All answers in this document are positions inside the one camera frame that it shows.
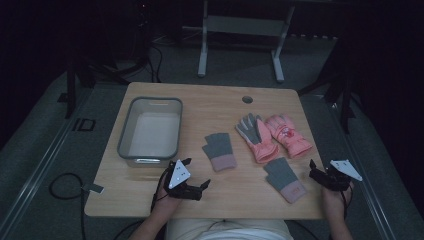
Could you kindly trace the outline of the pink ski glove grey palm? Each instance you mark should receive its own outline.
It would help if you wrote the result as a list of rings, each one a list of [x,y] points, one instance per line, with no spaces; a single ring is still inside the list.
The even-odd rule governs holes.
[[[235,128],[246,141],[257,163],[267,163],[279,155],[279,147],[273,143],[272,135],[259,115],[249,113]]]

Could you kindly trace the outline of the grey plastic bin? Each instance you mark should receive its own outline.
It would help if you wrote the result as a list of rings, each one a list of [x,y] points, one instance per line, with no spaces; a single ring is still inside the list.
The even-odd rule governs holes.
[[[165,167],[178,154],[183,103],[137,97],[129,105],[117,146],[130,167]]]

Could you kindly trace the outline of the person's light clothed torso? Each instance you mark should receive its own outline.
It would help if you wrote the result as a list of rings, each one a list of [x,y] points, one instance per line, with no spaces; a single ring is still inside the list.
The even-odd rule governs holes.
[[[165,240],[294,240],[281,219],[175,219]]]

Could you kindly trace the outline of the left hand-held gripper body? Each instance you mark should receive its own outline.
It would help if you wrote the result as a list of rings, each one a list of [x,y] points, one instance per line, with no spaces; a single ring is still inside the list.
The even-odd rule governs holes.
[[[169,163],[165,170],[164,189],[170,197],[199,201],[203,191],[199,191],[197,186],[187,183],[191,173],[186,166],[182,164],[181,160]]]

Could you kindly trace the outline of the person's left hand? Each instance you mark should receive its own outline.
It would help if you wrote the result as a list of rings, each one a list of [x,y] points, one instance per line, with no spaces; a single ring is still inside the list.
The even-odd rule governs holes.
[[[170,197],[165,191],[163,184],[160,184],[154,194],[153,208],[151,213],[154,216],[168,220],[176,212],[182,200]]]

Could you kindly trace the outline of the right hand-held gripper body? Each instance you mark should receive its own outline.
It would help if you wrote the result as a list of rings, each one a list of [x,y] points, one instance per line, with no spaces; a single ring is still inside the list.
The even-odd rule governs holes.
[[[363,178],[349,160],[331,160],[324,171],[314,169],[315,181],[331,191],[346,191],[352,179]]]

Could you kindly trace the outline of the white metal stand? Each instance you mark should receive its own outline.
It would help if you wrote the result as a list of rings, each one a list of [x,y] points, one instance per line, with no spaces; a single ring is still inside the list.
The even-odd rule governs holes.
[[[208,63],[208,34],[227,33],[251,36],[276,37],[278,43],[270,51],[274,76],[277,82],[285,81],[283,65],[280,55],[288,36],[289,27],[295,12],[295,0],[281,0],[286,8],[283,20],[258,19],[251,17],[235,17],[211,15],[208,11],[209,2],[212,0],[197,0],[201,3],[199,10],[201,25],[198,27],[201,36],[200,56],[198,61],[197,76],[205,77]]]

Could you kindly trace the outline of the grey and pink knit glove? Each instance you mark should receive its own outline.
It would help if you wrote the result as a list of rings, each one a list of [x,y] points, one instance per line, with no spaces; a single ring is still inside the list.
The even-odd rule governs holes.
[[[202,149],[215,172],[237,167],[228,133],[214,133],[206,136],[205,140],[206,145]]]
[[[268,162],[264,166],[264,170],[267,172],[266,181],[273,186],[288,203],[295,203],[307,193],[284,157],[276,158]]]

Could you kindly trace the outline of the metal floor rail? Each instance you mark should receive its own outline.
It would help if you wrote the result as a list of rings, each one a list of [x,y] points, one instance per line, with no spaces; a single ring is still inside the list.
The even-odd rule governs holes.
[[[354,239],[396,240],[384,198],[393,189],[397,173],[375,129],[355,110],[349,130],[344,131],[339,122],[340,106],[326,102],[322,95],[312,96],[311,106],[305,110],[323,163],[348,159],[363,177],[354,182],[353,201],[347,210]]]
[[[21,220],[22,216],[25,214],[28,206],[37,193],[39,186],[43,182],[50,167],[53,165],[68,133],[76,123],[77,114],[81,112],[82,107],[87,102],[91,93],[92,89],[82,89],[79,93],[79,99],[76,102],[75,109],[71,113],[71,116],[64,120],[40,162],[23,185],[16,200],[5,215],[4,220],[0,223],[0,240],[7,240],[7,238],[11,235],[11,232],[16,228],[17,224]]]

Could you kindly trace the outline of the pink ski glove with print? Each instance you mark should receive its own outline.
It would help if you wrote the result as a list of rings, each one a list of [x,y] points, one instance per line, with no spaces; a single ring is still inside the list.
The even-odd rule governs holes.
[[[299,158],[312,149],[312,144],[296,130],[287,115],[273,115],[265,121],[265,126],[272,137],[284,146],[290,158]]]

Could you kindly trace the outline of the person's right hand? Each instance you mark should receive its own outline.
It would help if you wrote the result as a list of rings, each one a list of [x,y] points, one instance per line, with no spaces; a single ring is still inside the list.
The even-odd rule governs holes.
[[[350,184],[346,191],[331,191],[322,187],[322,207],[326,219],[341,218],[345,219],[347,208],[350,206],[353,195],[353,184]]]

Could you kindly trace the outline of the black tripod stand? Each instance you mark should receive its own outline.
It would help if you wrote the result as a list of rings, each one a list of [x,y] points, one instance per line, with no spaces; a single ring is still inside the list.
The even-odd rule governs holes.
[[[329,85],[324,94],[327,103],[340,103],[340,124],[349,133],[349,119],[355,115],[350,107],[354,83],[361,70],[360,54],[355,45],[347,38],[340,37],[319,72],[317,79],[298,90],[299,96],[305,95],[321,86]]]
[[[75,0],[76,20],[64,39],[67,104],[65,117],[76,109],[76,85],[92,88],[96,76],[127,85],[126,75],[149,61],[152,4],[149,0]]]

